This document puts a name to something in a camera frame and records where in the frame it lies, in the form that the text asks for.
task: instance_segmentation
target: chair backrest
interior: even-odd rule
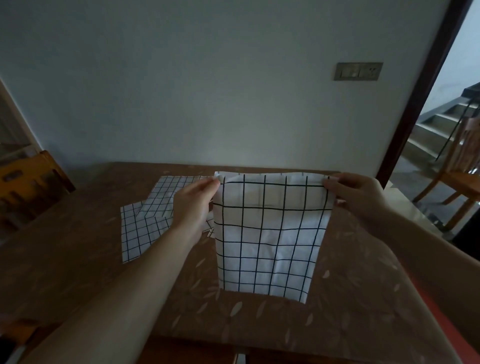
[[[480,174],[480,118],[463,118],[443,171]]]
[[[75,187],[46,150],[0,167],[0,201],[6,215],[21,211],[35,218]]]

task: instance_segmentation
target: grid pattern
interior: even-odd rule
[[[121,251],[122,262],[127,263],[142,255],[157,240],[161,234],[167,231],[173,218],[139,218],[137,213],[142,208],[142,202],[126,205],[120,208],[121,215]],[[213,237],[213,212],[207,215],[202,230],[209,231]]]
[[[313,173],[218,172],[218,278],[227,291],[305,303],[335,196]]]
[[[173,195],[183,187],[205,176],[162,176],[138,210],[138,218],[170,218],[173,214]]]

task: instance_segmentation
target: person's right arm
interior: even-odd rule
[[[467,341],[480,351],[480,262],[396,213],[373,178],[353,173],[325,180],[373,236],[395,253]]]

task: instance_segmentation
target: hand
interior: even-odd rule
[[[219,186],[218,179],[209,177],[183,187],[173,196],[172,228],[188,232],[193,244],[202,234],[208,204]]]
[[[340,199],[336,205],[350,211],[373,236],[377,236],[379,228],[386,222],[393,210],[384,197],[380,183],[371,177],[354,173],[339,173],[326,179],[324,186]]]

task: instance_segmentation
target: white wall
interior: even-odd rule
[[[448,0],[4,0],[0,76],[67,169],[148,161],[374,175]],[[383,61],[378,82],[334,82]]]
[[[462,95],[480,82],[480,0],[473,0],[421,113]]]

